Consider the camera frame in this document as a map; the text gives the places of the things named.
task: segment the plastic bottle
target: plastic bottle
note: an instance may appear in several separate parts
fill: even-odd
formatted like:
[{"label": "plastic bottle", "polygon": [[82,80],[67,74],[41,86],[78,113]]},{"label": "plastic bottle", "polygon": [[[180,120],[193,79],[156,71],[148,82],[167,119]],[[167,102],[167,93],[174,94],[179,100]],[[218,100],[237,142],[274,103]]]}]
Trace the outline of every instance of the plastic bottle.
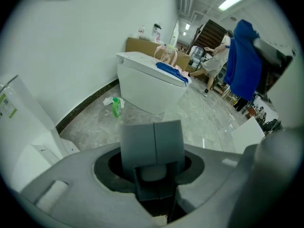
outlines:
[{"label": "plastic bottle", "polygon": [[171,57],[175,54],[175,47],[172,45],[167,45],[165,51],[161,56],[161,62],[170,64]]},{"label": "plastic bottle", "polygon": [[122,113],[122,108],[120,106],[120,99],[114,97],[113,101],[114,101],[112,106],[113,115],[114,117],[119,117],[120,114]]}]

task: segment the crumpled paper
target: crumpled paper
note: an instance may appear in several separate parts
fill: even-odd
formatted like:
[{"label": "crumpled paper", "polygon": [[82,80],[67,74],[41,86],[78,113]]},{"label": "crumpled paper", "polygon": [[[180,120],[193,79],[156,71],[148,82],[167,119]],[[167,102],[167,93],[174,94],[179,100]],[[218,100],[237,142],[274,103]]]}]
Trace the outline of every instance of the crumpled paper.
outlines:
[{"label": "crumpled paper", "polygon": [[[120,99],[120,107],[123,109],[124,108],[124,100],[122,98],[116,97],[118,99]],[[109,105],[111,103],[113,103],[113,97],[108,97],[106,99],[104,99],[103,101],[104,105]]]}]

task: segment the gray tile floor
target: gray tile floor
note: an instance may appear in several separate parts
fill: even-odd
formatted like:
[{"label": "gray tile floor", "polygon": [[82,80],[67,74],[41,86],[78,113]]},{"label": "gray tile floor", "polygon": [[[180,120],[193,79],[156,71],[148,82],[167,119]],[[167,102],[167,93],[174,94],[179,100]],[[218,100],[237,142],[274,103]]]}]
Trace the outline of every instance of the gray tile floor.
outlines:
[{"label": "gray tile floor", "polygon": [[81,151],[120,141],[122,124],[142,124],[181,120],[184,142],[217,151],[235,152],[231,132],[246,121],[245,116],[223,100],[215,91],[204,97],[199,89],[205,84],[192,79],[178,103],[158,115],[147,113],[125,102],[122,115],[115,118],[112,105],[104,106],[103,100],[110,96],[121,96],[117,85],[100,96],[82,111],[60,134],[71,140]]}]

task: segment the ceiling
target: ceiling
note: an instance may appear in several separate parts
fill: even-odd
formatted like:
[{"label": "ceiling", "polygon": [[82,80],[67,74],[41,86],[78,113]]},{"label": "ceiling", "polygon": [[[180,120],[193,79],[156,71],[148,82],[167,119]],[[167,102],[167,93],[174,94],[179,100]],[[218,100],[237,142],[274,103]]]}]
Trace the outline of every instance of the ceiling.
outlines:
[{"label": "ceiling", "polygon": [[[238,3],[226,11],[221,11],[219,6],[224,1],[225,0],[179,0],[179,41],[185,44],[190,43],[196,29],[200,25],[205,24],[209,19],[225,27],[221,24],[221,20],[226,18],[231,13],[232,8],[237,6]],[[185,30],[187,23],[190,24],[189,30]]]}]

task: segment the blue jacket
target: blue jacket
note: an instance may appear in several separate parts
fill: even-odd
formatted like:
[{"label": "blue jacket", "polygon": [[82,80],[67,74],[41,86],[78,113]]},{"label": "blue jacket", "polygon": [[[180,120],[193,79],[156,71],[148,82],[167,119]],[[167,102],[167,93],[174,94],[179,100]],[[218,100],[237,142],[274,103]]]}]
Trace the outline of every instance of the blue jacket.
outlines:
[{"label": "blue jacket", "polygon": [[234,29],[230,42],[227,72],[224,81],[232,93],[250,101],[261,78],[262,62],[253,47],[253,40],[259,34],[252,24],[240,20]]}]

